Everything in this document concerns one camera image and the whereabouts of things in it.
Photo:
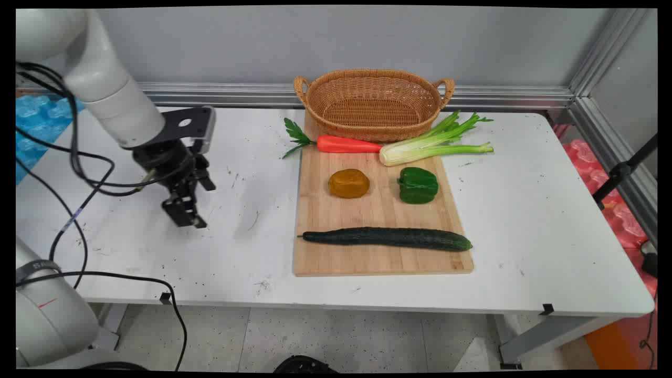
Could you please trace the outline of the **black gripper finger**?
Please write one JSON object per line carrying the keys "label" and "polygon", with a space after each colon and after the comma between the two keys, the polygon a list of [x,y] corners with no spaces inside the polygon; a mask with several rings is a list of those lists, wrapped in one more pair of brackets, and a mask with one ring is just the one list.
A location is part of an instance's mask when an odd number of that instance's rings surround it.
{"label": "black gripper finger", "polygon": [[194,195],[178,196],[171,194],[170,198],[162,201],[161,208],[177,227],[193,226],[197,229],[208,227],[208,223],[199,215]]}
{"label": "black gripper finger", "polygon": [[205,156],[195,156],[194,175],[205,191],[215,191],[216,185],[209,174],[209,161]]}

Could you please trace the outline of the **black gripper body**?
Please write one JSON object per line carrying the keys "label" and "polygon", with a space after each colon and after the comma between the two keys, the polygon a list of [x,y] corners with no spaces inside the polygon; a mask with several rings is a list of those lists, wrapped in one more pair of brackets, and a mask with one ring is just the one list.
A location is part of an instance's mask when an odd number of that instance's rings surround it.
{"label": "black gripper body", "polygon": [[150,180],[166,187],[171,194],[195,198],[196,156],[199,142],[187,146],[182,140],[152,144],[132,151],[132,158],[151,174]]}

